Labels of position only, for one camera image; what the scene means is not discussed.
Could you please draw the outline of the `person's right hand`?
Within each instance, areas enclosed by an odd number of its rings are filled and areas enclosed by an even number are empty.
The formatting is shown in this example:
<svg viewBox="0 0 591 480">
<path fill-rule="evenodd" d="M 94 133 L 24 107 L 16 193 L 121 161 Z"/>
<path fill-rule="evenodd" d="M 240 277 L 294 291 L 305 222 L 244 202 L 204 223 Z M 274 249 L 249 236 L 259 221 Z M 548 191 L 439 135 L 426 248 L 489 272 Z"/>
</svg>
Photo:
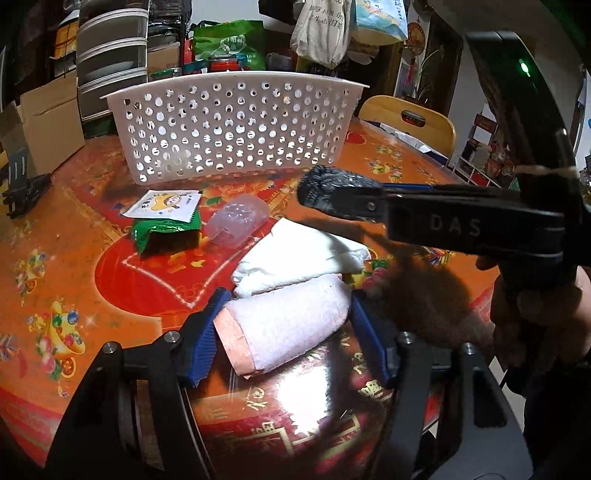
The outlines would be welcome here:
<svg viewBox="0 0 591 480">
<path fill-rule="evenodd" d="M 574 281 L 548 292 L 517 291 L 498 276 L 491 301 L 494 350 L 501 366 L 546 370 L 590 351 L 590 277 L 579 266 Z"/>
</svg>

